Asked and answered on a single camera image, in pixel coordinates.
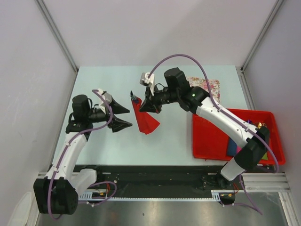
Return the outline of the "red paper napkin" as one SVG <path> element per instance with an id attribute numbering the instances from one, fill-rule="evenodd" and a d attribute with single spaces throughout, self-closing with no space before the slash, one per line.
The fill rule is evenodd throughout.
<path id="1" fill-rule="evenodd" d="M 148 135 L 157 129 L 157 127 L 160 125 L 160 122 L 157 121 L 154 117 L 152 117 L 147 112 L 139 112 L 139 108 L 142 104 L 142 100 L 139 97 L 138 99 L 139 99 L 138 104 L 131 101 L 135 113 L 137 125 L 141 133 Z"/>

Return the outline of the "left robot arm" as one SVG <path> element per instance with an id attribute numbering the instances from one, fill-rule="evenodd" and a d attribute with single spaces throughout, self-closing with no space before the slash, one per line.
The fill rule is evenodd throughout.
<path id="1" fill-rule="evenodd" d="M 99 188 L 104 177 L 94 169 L 82 169 L 77 176 L 73 170 L 79 154 L 87 144 L 93 124 L 103 122 L 99 129 L 108 127 L 119 132 L 132 126 L 132 123 L 116 117 L 130 111 L 117 103 L 102 89 L 94 89 L 100 102 L 93 104 L 86 95 L 81 94 L 72 99 L 72 113 L 65 130 L 65 141 L 58 159 L 52 164 L 43 178 L 33 184 L 39 212 L 42 214 L 71 215 L 75 212 L 79 197 L 90 187 Z"/>

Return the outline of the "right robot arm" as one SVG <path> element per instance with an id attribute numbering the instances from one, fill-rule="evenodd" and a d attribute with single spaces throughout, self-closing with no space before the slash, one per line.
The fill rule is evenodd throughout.
<path id="1" fill-rule="evenodd" d="M 214 185 L 228 189 L 234 179 L 257 166 L 269 147 L 269 129 L 258 128 L 223 108 L 201 87 L 189 84 L 183 71 L 172 68 L 164 73 L 167 86 L 158 89 L 155 76 L 143 73 L 140 84 L 146 87 L 140 112 L 160 113 L 162 105 L 178 103 L 187 111 L 200 116 L 227 134 L 241 150 L 214 177 Z"/>

